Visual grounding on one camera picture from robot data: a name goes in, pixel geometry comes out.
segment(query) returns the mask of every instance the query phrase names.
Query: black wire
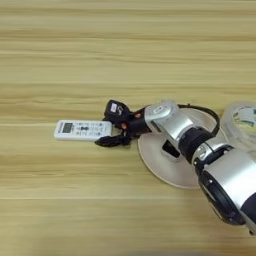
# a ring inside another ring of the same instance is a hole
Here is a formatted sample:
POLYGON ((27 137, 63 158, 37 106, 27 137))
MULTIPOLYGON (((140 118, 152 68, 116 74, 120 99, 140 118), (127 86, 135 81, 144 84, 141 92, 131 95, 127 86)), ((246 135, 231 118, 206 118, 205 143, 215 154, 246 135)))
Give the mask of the black wire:
POLYGON ((216 121, 216 126, 214 127, 214 129, 212 130, 212 135, 213 136, 216 136, 217 133, 219 132, 220 130, 220 118, 218 116, 218 114, 216 112, 214 112, 213 110, 209 109, 209 108, 205 108, 205 107, 200 107, 200 106, 194 106, 194 105, 182 105, 182 104, 179 104, 178 105, 180 108, 192 108, 192 109, 197 109, 199 111, 202 111, 202 112, 205 112, 209 115, 211 115, 215 121, 216 121))

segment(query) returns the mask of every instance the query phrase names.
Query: black plastic part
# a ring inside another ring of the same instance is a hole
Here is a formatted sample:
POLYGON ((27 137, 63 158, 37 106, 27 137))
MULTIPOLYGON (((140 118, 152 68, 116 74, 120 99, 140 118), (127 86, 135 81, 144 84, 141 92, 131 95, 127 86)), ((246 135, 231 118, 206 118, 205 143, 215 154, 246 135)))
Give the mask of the black plastic part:
POLYGON ((235 226, 245 224, 230 197, 211 174, 203 171, 199 176, 199 185, 222 221, 235 226))
POLYGON ((233 147, 231 147, 230 145, 225 145, 221 148, 219 148, 217 151, 212 152, 212 154, 210 154, 205 160, 200 160, 199 158, 196 158, 194 160, 193 165, 195 166, 195 170, 196 170, 196 174, 198 176, 201 175, 202 171, 204 170, 204 166, 206 164, 211 164, 213 163, 215 160, 217 160, 218 158, 220 158, 221 156, 224 155, 225 151, 230 151, 233 147))
POLYGON ((167 140, 164 143, 162 150, 164 150, 165 152, 167 152, 168 154, 172 155, 175 158, 180 157, 180 152, 176 150, 176 148, 171 144, 169 140, 167 140))
POLYGON ((201 112, 205 112, 207 113, 208 115, 211 115, 215 121, 216 121, 216 125, 214 127, 214 129, 212 130, 212 135, 213 136, 216 136, 220 130, 220 118, 218 116, 218 114, 216 112, 214 112, 213 110, 209 109, 209 108, 205 108, 205 107, 200 107, 200 106, 195 106, 195 105, 191 105, 191 104, 188 104, 188 105, 182 105, 182 104, 179 104, 178 105, 180 108, 192 108, 192 109, 197 109, 201 112))
POLYGON ((128 146, 131 143, 131 137, 128 133, 122 132, 117 136, 106 136, 95 141, 95 144, 101 147, 112 148, 119 145, 128 146))
POLYGON ((127 125, 132 137, 139 137, 142 134, 151 132, 145 121, 145 108, 132 113, 127 125))
POLYGON ((132 112, 122 102, 110 100, 105 110, 105 121, 109 121, 114 125, 125 122, 132 112))
POLYGON ((241 211, 244 212, 256 225, 256 193, 245 201, 241 211))
POLYGON ((181 137, 179 150, 187 161, 191 163, 196 149, 213 137, 212 133, 204 128, 191 128, 181 137))

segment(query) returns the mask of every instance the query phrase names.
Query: white base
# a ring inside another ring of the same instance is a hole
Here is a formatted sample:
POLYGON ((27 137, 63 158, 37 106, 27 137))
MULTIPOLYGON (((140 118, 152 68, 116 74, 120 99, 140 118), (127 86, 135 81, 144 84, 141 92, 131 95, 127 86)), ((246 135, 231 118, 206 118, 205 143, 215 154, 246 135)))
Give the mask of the white base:
MULTIPOLYGON (((215 126, 215 120, 200 111, 193 109, 184 109, 198 126, 211 131, 215 126)), ((222 131, 217 136, 221 136, 226 141, 222 131)), ((153 133, 144 134, 138 141, 140 155, 148 169, 164 182, 179 187, 196 189, 199 188, 198 177, 193 167, 184 157, 174 160, 166 156, 162 151, 162 146, 166 139, 161 135, 153 133)))

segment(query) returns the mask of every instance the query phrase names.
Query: remote control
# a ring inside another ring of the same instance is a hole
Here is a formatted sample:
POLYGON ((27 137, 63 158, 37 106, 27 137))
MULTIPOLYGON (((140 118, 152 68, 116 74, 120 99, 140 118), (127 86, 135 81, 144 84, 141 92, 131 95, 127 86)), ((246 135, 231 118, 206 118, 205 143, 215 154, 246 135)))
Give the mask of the remote control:
POLYGON ((61 120, 57 123, 54 137, 58 140, 96 141, 111 134, 112 124, 110 122, 61 120))

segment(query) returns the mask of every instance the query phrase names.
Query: silver metal part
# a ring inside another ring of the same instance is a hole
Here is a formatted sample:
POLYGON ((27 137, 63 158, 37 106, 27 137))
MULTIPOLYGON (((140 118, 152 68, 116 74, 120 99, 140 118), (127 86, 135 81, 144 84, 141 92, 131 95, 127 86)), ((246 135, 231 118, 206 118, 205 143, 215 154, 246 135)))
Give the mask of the silver metal part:
POLYGON ((206 143, 201 144, 201 146, 195 151, 195 153, 193 155, 192 163, 194 163, 194 165, 197 164, 197 163, 195 163, 196 158, 199 158, 201 161, 204 161, 213 152, 214 151, 208 144, 206 144, 206 143))
POLYGON ((248 227, 256 233, 256 224, 241 208, 256 193, 256 162, 249 154, 232 149, 205 168, 221 185, 236 208, 243 215, 248 227))
POLYGON ((201 161, 204 161, 208 156, 216 152, 218 149, 227 145, 223 139, 214 137, 212 139, 207 140, 202 145, 198 147, 192 157, 192 163, 195 162, 196 158, 199 158, 201 161))
POLYGON ((176 149, 181 136, 195 126, 172 100, 147 107, 145 121, 153 133, 163 133, 176 149))
POLYGON ((165 100, 158 104, 150 105, 145 109, 145 121, 149 129, 153 133, 162 132, 159 130, 156 122, 166 121, 172 117, 175 113, 180 112, 177 104, 172 100, 165 100))
MULTIPOLYGON (((206 113, 191 108, 182 109, 194 123, 211 131, 216 123, 206 113)), ((180 188, 199 189, 198 176, 186 159, 181 155, 178 159, 163 150, 166 133, 143 134, 138 140, 140 155, 148 169, 162 181, 180 188)))
POLYGON ((182 135, 191 127, 195 127, 192 120, 181 111, 174 114, 172 118, 157 121, 156 124, 176 149, 182 135))

